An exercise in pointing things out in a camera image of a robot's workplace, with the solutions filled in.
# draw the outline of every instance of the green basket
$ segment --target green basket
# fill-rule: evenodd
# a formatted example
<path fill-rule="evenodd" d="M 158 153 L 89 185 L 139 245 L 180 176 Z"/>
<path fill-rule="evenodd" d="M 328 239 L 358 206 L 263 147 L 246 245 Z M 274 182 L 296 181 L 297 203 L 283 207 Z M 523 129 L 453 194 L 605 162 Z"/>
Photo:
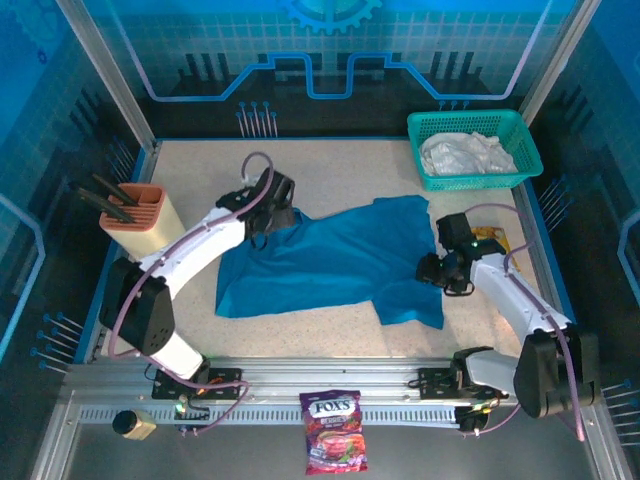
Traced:
<path fill-rule="evenodd" d="M 407 118 L 413 157 L 427 190 L 475 190 L 513 188 L 529 177 L 542 173 L 542 162 L 531 133 L 518 112 L 513 110 L 469 110 L 458 112 L 412 113 Z M 436 133 L 473 133 L 497 136 L 502 147 L 513 156 L 517 173 L 431 176 L 422 168 L 420 145 Z"/>

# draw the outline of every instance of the foxs candy package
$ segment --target foxs candy package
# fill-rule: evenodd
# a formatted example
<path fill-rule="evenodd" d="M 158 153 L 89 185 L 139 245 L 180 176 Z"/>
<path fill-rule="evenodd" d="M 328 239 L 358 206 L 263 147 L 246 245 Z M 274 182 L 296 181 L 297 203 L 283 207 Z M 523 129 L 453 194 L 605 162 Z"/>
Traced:
<path fill-rule="evenodd" d="M 309 455 L 307 475 L 367 470 L 359 402 L 358 391 L 300 394 Z"/>

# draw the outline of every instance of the small jar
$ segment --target small jar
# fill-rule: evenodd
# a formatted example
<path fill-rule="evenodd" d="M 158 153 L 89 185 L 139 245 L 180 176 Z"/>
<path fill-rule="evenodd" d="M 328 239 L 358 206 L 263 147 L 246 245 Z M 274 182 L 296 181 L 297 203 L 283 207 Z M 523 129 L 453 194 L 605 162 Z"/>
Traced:
<path fill-rule="evenodd" d="M 140 410 L 123 410 L 111 423 L 114 432 L 130 440 L 144 440 L 156 429 L 151 415 Z"/>

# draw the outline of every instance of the white cloth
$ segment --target white cloth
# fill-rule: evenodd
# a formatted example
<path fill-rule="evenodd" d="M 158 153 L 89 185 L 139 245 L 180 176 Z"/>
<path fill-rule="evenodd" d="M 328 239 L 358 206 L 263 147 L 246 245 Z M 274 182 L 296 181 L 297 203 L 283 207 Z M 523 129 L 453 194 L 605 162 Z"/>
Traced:
<path fill-rule="evenodd" d="M 431 176 L 518 171 L 498 137 L 487 138 L 477 132 L 437 133 L 420 146 L 420 156 L 422 167 Z"/>

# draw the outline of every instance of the robotic arm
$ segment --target robotic arm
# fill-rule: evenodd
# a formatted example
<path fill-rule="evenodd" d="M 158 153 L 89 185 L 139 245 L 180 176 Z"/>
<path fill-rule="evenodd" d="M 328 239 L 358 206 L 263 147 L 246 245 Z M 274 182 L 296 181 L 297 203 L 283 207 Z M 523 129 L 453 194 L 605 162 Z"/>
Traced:
<path fill-rule="evenodd" d="M 522 351 L 509 357 L 489 347 L 458 352 L 455 365 L 465 385 L 486 385 L 515 395 L 534 418 L 571 408 L 570 370 L 558 332 L 567 340 L 579 402 L 591 405 L 599 397 L 597 338 L 574 325 L 545 302 L 513 268 L 505 250 L 493 239 L 478 240 L 466 215 L 458 213 L 437 222 L 439 240 L 447 250 L 424 257 L 416 277 L 444 289 L 449 296 L 482 290 L 516 333 Z"/>
<path fill-rule="evenodd" d="M 233 212 L 240 211 L 265 189 L 268 176 L 266 169 L 254 187 L 220 198 L 215 208 L 181 238 L 139 263 L 127 258 L 115 261 L 107 279 L 101 323 L 113 330 L 129 292 L 145 272 L 162 260 L 140 288 L 118 336 L 183 380 L 197 381 L 202 377 L 208 367 L 206 359 L 176 332 L 172 300 L 198 272 L 246 238 L 254 241 L 258 234 L 267 235 L 295 223 L 291 204 L 294 182 L 277 171 L 255 207 L 232 218 Z M 194 235 L 199 229 L 205 231 Z"/>

